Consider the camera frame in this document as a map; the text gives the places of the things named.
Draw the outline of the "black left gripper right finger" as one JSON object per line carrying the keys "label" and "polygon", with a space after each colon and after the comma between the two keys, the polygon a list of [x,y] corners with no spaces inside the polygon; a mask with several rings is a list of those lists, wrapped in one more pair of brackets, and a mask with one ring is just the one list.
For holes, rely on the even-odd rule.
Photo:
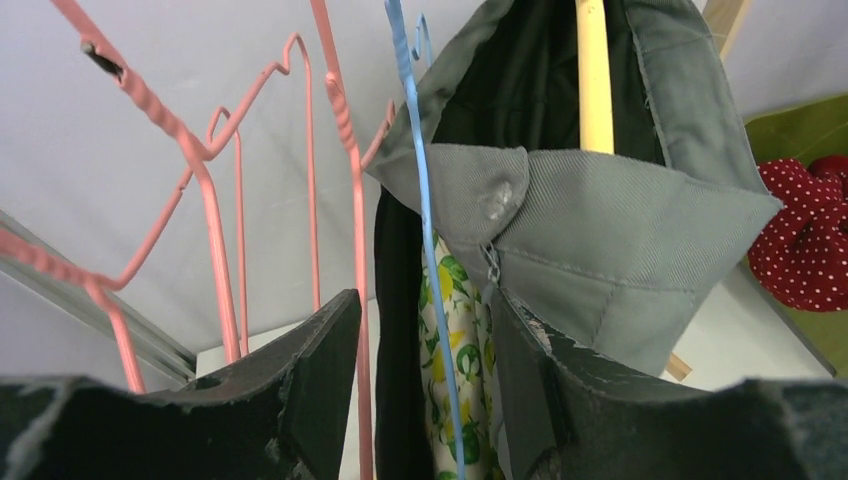
{"label": "black left gripper right finger", "polygon": [[847,385],[746,380],[709,392],[638,372],[491,297],[516,479],[843,479]]}

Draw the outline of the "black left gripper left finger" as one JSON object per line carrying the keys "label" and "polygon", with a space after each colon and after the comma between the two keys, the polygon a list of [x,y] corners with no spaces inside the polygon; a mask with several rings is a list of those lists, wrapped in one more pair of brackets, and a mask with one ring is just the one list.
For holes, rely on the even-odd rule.
{"label": "black left gripper left finger", "polygon": [[5,479],[335,479],[361,318],[344,290],[296,328],[178,391],[3,378]]}

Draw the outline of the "black skirt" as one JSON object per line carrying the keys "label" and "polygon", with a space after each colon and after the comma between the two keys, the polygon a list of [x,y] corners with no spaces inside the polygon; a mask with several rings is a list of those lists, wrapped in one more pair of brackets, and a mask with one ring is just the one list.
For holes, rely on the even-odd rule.
{"label": "black skirt", "polygon": [[383,188],[374,228],[380,339],[375,385],[375,465],[379,479],[433,479],[425,427],[418,301],[422,231],[417,213]]}

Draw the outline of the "yellow lemon print garment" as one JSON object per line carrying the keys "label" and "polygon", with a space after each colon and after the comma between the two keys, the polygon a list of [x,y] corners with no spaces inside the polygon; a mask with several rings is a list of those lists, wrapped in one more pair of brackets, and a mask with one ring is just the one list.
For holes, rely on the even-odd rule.
{"label": "yellow lemon print garment", "polygon": [[[462,434],[468,479],[504,477],[494,445],[493,396],[495,367],[492,322],[479,290],[439,236],[434,237],[441,301],[449,332],[453,368],[447,369],[438,330],[427,262],[422,262],[418,300],[421,378],[425,394],[425,431],[436,479],[456,479],[454,436]],[[460,427],[453,426],[448,381],[457,386]]]}

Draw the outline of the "red polka dot skirt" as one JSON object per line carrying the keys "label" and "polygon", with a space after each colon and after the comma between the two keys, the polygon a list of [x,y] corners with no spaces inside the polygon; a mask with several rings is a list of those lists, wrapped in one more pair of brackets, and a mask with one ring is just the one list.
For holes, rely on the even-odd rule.
{"label": "red polka dot skirt", "polygon": [[782,208],[748,251],[759,283],[779,302],[813,312],[847,309],[847,158],[808,167],[793,158],[758,166]]}

